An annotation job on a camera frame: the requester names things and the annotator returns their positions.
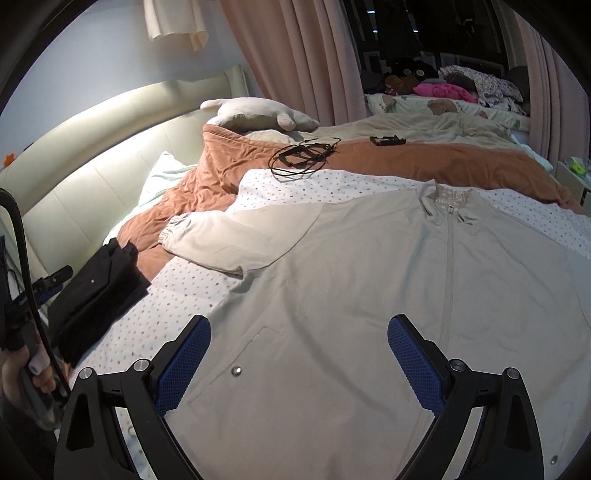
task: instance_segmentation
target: brown comforter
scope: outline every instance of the brown comforter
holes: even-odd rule
[[[120,230],[121,245],[139,250],[138,268],[152,280],[172,255],[158,237],[175,215],[226,210],[238,195],[238,185],[252,168],[268,168],[269,159],[285,145],[249,140],[214,125],[203,128],[205,149],[197,168],[169,190],[150,210]],[[463,144],[406,143],[376,147],[369,139],[341,142],[325,168],[351,173],[434,180],[455,187],[511,189],[543,203],[583,213],[568,189],[557,184],[525,153],[487,150]]]

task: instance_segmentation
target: jacket collar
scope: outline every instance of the jacket collar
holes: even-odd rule
[[[417,188],[417,197],[428,218],[436,223],[453,215],[461,223],[474,225],[488,215],[491,204],[470,188],[451,188],[431,180]]]

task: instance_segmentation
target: upholstered headboard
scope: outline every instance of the upholstered headboard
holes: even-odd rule
[[[17,200],[33,280],[66,264],[74,271],[138,203],[163,151],[197,163],[202,127],[212,116],[204,100],[248,96],[240,66],[199,80],[173,80],[113,97],[45,134],[0,173],[0,187]],[[0,212],[9,255],[12,225]]]

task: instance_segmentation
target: wall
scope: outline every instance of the wall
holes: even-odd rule
[[[0,158],[127,90],[246,66],[219,2],[201,4],[210,38],[193,52],[186,35],[150,41],[142,0],[99,0],[53,41],[18,86],[0,116]]]

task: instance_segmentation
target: blue gripper pad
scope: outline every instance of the blue gripper pad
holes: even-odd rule
[[[156,410],[161,417],[178,407],[212,340],[212,328],[202,318],[187,335],[158,379]]]
[[[406,327],[396,317],[388,325],[388,344],[421,406],[438,417],[445,406],[441,379]]]

